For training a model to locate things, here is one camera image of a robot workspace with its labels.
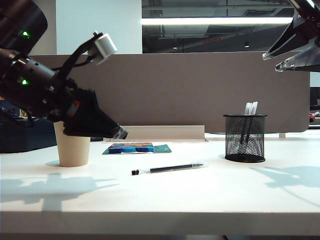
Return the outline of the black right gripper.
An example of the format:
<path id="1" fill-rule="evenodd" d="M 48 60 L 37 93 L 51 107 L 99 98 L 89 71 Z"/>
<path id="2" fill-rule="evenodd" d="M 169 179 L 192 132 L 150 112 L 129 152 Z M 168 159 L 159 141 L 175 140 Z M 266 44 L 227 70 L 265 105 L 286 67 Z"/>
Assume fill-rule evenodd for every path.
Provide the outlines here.
<path id="1" fill-rule="evenodd" d="M 320 35 L 320 1 L 289 0 L 294 8 L 292 22 L 272 47 L 262 54 L 263 60 L 296 50 Z M 276 65 L 277 72 L 320 72 L 320 48 L 312 46 Z"/>

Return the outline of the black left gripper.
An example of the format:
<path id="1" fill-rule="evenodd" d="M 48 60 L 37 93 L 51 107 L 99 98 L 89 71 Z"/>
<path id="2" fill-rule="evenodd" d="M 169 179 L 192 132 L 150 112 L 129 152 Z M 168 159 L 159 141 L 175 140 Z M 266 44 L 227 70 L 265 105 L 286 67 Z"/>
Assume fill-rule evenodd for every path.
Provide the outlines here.
<path id="1" fill-rule="evenodd" d="M 99 137 L 124 140 L 128 132 L 98 108 L 85 106 L 94 96 L 92 90 L 78 87 L 72 78 L 56 88 L 49 99 L 47 120 L 63 122 L 63 133 L 76 137 Z"/>

